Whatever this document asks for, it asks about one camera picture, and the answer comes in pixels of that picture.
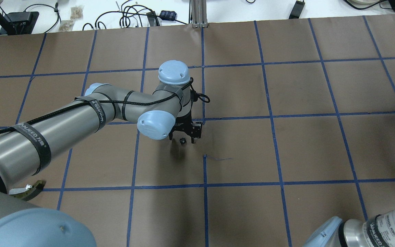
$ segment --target plastic bag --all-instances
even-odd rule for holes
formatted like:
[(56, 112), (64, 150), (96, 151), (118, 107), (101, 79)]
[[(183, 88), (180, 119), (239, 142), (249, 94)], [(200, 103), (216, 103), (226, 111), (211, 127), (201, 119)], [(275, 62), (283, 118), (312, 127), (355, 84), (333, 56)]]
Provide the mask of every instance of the plastic bag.
[(71, 17), (72, 20), (83, 19), (83, 5), (71, 7)]
[(73, 26), (74, 26), (74, 20), (61, 21), (61, 25), (59, 26), (59, 32), (72, 31)]

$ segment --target silver robotic arm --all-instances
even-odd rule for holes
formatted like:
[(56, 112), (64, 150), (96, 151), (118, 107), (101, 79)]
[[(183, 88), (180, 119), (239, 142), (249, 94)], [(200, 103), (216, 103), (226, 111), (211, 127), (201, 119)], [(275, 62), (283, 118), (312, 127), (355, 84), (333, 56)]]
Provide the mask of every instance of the silver robotic arm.
[[(185, 132), (191, 136), (192, 143), (201, 137), (202, 122), (192, 121), (191, 108), (198, 99), (206, 103), (210, 99), (193, 89), (193, 78), (183, 62), (167, 61), (158, 71), (160, 83), (152, 95), (94, 83), (83, 97), (76, 97), (72, 103), (57, 111), (0, 130), (0, 239), (8, 234), (7, 231), (10, 231), (10, 236), (23, 235), (22, 231), (17, 233), (17, 229), (27, 227), (25, 224), (31, 219), (33, 222), (37, 219), (45, 227), (37, 231), (50, 233), (36, 239), (37, 243), (51, 246), (95, 245), (89, 230), (66, 214), (40, 209), (4, 194), (113, 119), (136, 122), (141, 134), (155, 140), (168, 136), (171, 139), (174, 131)], [(74, 234), (65, 235), (68, 228)], [(83, 238), (83, 241), (74, 242), (77, 237)], [(0, 242), (2, 246), (6, 244), (8, 242)], [(10, 242), (10, 246), (24, 245)]]

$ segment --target robotic arm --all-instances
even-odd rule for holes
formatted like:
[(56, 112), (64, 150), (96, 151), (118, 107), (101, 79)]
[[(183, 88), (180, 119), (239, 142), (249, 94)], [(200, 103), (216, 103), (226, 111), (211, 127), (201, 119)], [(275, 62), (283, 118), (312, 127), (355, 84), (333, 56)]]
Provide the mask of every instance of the robotic arm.
[[(95, 242), (92, 244), (94, 239), (89, 230), (66, 214), (38, 209), (4, 194), (26, 177), (47, 167), (52, 158), (96, 133), (113, 119), (136, 122), (140, 133), (155, 140), (167, 136), (172, 139), (174, 131), (185, 132), (191, 136), (192, 143), (201, 137), (202, 122), (192, 121), (191, 108), (198, 99), (205, 103), (210, 99), (193, 89), (193, 78), (183, 62), (167, 61), (158, 71), (160, 84), (152, 95), (94, 83), (83, 97), (76, 97), (72, 103), (57, 111), (0, 130), (0, 236), (8, 233), (5, 231), (17, 236), (20, 225), (31, 222), (29, 219), (33, 222), (40, 219), (42, 227), (50, 229), (38, 228), (37, 231), (50, 234), (45, 239), (39, 236), (42, 239), (36, 239), (37, 243), (54, 246), (95, 245)], [(64, 233), (68, 228), (72, 228), (74, 234), (66, 236)], [(74, 242), (74, 238), (83, 238), (83, 241)], [(16, 241), (11, 239), (11, 246), (24, 246), (13, 243)]]

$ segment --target light blue joint cap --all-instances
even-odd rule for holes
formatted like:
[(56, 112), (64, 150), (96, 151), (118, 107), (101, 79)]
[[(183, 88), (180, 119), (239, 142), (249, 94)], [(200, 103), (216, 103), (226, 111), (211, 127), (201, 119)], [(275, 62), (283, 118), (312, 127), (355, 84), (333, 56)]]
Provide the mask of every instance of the light blue joint cap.
[(47, 208), (30, 208), (0, 219), (0, 246), (96, 247), (85, 225)]
[(187, 64), (170, 60), (166, 61), (158, 69), (158, 78), (161, 82), (169, 85), (182, 85), (190, 81)]
[(136, 127), (150, 139), (162, 140), (169, 136), (175, 122), (176, 119), (171, 113), (154, 110), (141, 114)]
[(342, 219), (337, 216), (330, 218), (309, 237), (303, 247), (324, 247), (341, 222)]
[(102, 86), (102, 85), (110, 85), (110, 84), (107, 84), (107, 83), (93, 83), (93, 84), (91, 84), (91, 86), (89, 86), (89, 88), (86, 90), (85, 96), (92, 94), (92, 92), (94, 92), (94, 90), (96, 90), (97, 87)]

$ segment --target blue plastic cap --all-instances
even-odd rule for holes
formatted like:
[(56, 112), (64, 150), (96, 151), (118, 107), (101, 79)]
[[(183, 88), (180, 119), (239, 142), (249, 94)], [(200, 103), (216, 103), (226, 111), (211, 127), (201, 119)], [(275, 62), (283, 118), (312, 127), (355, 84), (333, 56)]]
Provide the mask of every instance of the blue plastic cap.
[(30, 208), (0, 219), (0, 246), (95, 247), (91, 231), (69, 215), (47, 208)]
[(187, 64), (170, 60), (161, 64), (158, 69), (158, 78), (169, 85), (182, 85), (190, 81)]
[(342, 219), (337, 216), (330, 218), (309, 237), (303, 247), (324, 247), (341, 222)]
[(94, 90), (96, 90), (97, 87), (102, 86), (102, 85), (110, 85), (110, 84), (107, 84), (107, 83), (93, 83), (93, 84), (91, 84), (91, 86), (89, 86), (89, 88), (86, 90), (85, 96), (92, 94), (92, 92), (94, 92)]
[(136, 127), (145, 136), (154, 140), (166, 138), (176, 122), (175, 117), (166, 111), (147, 111), (138, 118)]

